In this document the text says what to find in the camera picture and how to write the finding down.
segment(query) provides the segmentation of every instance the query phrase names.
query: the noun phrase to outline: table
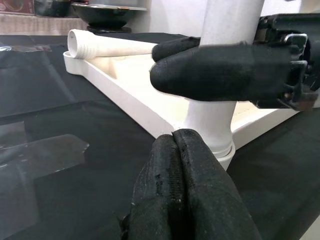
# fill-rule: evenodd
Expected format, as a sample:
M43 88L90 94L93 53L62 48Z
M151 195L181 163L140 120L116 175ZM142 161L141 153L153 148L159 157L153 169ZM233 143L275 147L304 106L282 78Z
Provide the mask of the table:
M109 36L155 43L180 37ZM0 42L51 50L0 52L0 125L23 122L29 143L71 134L90 145L84 164L33 181L37 222L7 240L119 239L117 217L130 210L154 138L87 80L65 71L66 37L0 36ZM320 214L319 118L319 110L292 117L238 150L229 166L265 240L299 239Z

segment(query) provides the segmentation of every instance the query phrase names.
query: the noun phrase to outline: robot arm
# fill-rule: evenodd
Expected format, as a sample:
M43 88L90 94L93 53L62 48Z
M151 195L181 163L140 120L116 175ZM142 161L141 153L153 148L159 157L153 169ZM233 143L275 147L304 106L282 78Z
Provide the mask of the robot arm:
M262 17L253 45L198 47L183 38L153 49L159 91L198 101L251 101L259 108L320 107L320 14Z

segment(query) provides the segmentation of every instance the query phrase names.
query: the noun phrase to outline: transparent plastic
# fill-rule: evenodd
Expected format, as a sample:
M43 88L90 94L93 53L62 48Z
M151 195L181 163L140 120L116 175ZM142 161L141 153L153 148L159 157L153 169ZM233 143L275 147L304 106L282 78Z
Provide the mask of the transparent plastic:
M51 52L51 48L49 45L9 46L0 43L0 52L2 51L17 51L21 53Z
M23 122L0 126L0 240L39 220L34 179L84 163L88 146L68 134L27 143Z

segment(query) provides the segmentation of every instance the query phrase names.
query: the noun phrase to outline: white tube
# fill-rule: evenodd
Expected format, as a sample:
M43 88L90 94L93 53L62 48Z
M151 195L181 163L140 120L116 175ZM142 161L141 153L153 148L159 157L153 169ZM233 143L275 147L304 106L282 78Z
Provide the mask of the white tube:
M208 0L200 45L252 44L264 0ZM190 101L183 128L197 130L227 169L235 144L231 121L236 102Z
M76 59L121 57L151 54L155 43L97 36L92 32L72 29L68 34L68 49Z
M316 93L318 93L319 97L318 97L317 100L315 101L313 107L314 107L314 108L320 108L320 88L316 91Z

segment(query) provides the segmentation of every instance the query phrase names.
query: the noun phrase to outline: black cloth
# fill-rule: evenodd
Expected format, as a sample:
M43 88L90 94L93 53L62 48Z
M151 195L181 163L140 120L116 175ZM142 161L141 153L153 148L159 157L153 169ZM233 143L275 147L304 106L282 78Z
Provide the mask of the black cloth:
M288 48L243 43L198 47L199 42L186 37L155 46L152 86L208 102L281 99L287 92L292 68Z
M148 34L140 36L149 41ZM150 36L150 42L181 37ZM0 52L6 95L0 95L0 125L24 121L29 142L72 134L90 144L85 164L34 180L38 221L7 239L119 239L117 218L130 210L134 182L154 138L86 79L66 72L66 37L0 36L0 42L51 47ZM264 240L298 240L319 215L319 118L319 110L300 113L242 147L231 162L228 173Z
M140 239L261 240L232 179L192 129L152 145L129 216L128 240Z

